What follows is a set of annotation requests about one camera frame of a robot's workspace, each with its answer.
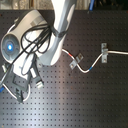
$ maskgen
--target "metal clamp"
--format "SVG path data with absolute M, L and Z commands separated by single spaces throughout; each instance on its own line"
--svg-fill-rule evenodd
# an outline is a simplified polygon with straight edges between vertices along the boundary
M 101 57 L 101 62 L 107 63 L 107 55 L 108 55 L 107 43 L 101 44 L 101 52 L 103 53 L 103 55 Z
M 83 58 L 84 58 L 84 57 L 82 56 L 82 54 L 79 53 L 79 55 L 71 62 L 70 68 L 73 70 L 73 69 L 76 67 L 76 65 L 77 65 L 78 63 L 80 63 L 80 61 L 81 61 Z

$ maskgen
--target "black cable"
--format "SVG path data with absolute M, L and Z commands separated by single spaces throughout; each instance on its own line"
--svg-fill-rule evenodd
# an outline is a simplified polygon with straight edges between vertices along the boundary
M 39 34 L 39 36 L 34 41 L 30 41 L 29 39 L 27 39 L 27 37 L 26 37 L 27 33 L 33 32 L 33 31 L 38 31 L 38 30 L 42 30 L 42 32 Z M 49 48 L 49 45 L 50 45 L 51 33 L 52 32 L 51 32 L 50 26 L 48 26 L 47 24 L 42 24 L 42 25 L 37 25 L 37 26 L 34 26 L 34 27 L 30 28 L 29 30 L 27 30 L 22 35 L 22 37 L 21 37 L 21 47 L 22 47 L 23 51 L 28 54 L 27 57 L 24 60 L 24 65 L 25 65 L 25 63 L 26 63 L 26 61 L 27 61 L 27 59 L 28 59 L 28 57 L 29 57 L 30 54 L 33 54 L 33 53 L 35 54 L 35 52 L 37 52 L 37 51 L 39 53 L 41 53 L 41 54 L 44 54 L 45 52 L 47 52 L 47 50 Z M 27 51 L 27 48 L 28 47 L 26 47 L 26 48 L 23 47 L 23 38 L 30 43 L 29 44 L 30 46 L 32 44 L 35 44 L 35 46 L 29 52 Z M 43 51 L 43 52 L 39 51 L 39 49 L 42 47 L 42 45 L 47 40 L 48 40 L 48 45 L 47 45 L 47 48 L 45 49 L 45 51 Z

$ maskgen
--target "screw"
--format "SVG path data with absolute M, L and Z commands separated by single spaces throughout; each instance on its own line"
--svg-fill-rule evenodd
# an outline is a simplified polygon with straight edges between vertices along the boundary
M 71 64 L 71 68 L 74 68 L 74 65 L 73 64 Z
M 107 60 L 106 60 L 106 59 L 104 59 L 104 62 L 107 62 Z

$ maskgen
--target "white wire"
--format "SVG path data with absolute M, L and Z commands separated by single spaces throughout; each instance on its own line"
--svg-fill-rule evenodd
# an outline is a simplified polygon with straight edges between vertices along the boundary
M 90 70 L 88 69 L 88 70 L 86 70 L 86 71 L 84 71 L 81 67 L 80 67 L 80 65 L 79 64 L 77 64 L 77 67 L 79 68 L 79 70 L 81 71 L 81 72 L 83 72 L 83 73 L 88 73 Z
M 128 52 L 119 52 L 119 51 L 108 51 L 108 53 L 128 55 Z
M 9 30 L 7 31 L 7 33 L 9 33 L 11 30 L 12 30 L 12 28 L 14 28 L 15 27 L 15 24 L 13 24 L 10 28 L 9 28 Z
M 95 60 L 95 62 L 92 64 L 92 66 L 91 66 L 91 68 L 93 68 L 95 65 L 96 65 L 96 63 L 98 62 L 98 60 L 100 59 L 100 57 L 102 56 L 103 54 L 100 54 L 98 57 L 97 57 L 97 59 Z M 81 67 L 80 67 L 80 65 L 79 64 L 77 64 L 77 67 L 80 69 L 80 71 L 81 72 L 83 72 L 83 73 L 88 73 L 90 70 L 88 69 L 88 70 L 86 70 L 86 71 L 84 71 Z
M 29 96 L 30 96 L 30 84 L 28 84 L 28 95 L 23 101 L 28 100 Z
M 7 89 L 7 91 L 10 93 L 10 95 L 12 97 L 17 99 L 17 97 L 9 90 L 9 88 L 5 84 L 3 84 L 3 86 Z M 27 95 L 27 97 L 23 101 L 26 101 L 29 98 L 29 96 L 30 96 L 30 84 L 28 84 L 28 95 Z
M 3 84 L 3 86 L 7 89 L 7 91 L 11 94 L 12 97 L 17 99 L 17 97 L 8 89 L 8 87 L 5 84 Z
M 69 55 L 69 52 L 66 51 L 65 49 L 62 49 L 62 51 Z M 103 54 L 101 53 L 101 54 L 97 57 L 97 59 L 95 60 L 95 62 L 92 64 L 91 68 L 96 65 L 97 61 L 100 59 L 100 57 L 101 57 L 102 55 L 103 55 Z M 78 67 L 79 70 L 80 70 L 81 72 L 83 72 L 83 73 L 88 73 L 88 72 L 90 71 L 90 69 L 88 69 L 88 70 L 86 70 L 86 71 L 83 70 L 83 69 L 80 67 L 79 64 L 77 64 L 77 67 Z
M 69 52 L 66 51 L 65 49 L 62 49 L 62 51 L 69 55 Z

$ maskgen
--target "optical breadboard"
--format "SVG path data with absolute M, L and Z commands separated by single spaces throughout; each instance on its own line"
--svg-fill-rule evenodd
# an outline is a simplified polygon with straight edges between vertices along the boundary
M 0 39 L 23 12 L 0 11 Z M 53 11 L 40 13 L 53 23 Z M 128 12 L 75 11 L 63 48 L 73 56 L 81 53 L 80 66 L 87 70 L 101 54 L 102 43 L 110 51 L 128 52 Z M 128 128 L 128 56 L 108 54 L 107 63 L 100 59 L 87 74 L 77 67 L 72 70 L 71 62 L 62 52 L 54 66 L 38 68 L 44 87 L 37 89 L 32 79 L 30 97 L 23 104 L 4 89 L 0 93 L 0 128 Z M 19 77 L 15 82 L 24 85 Z

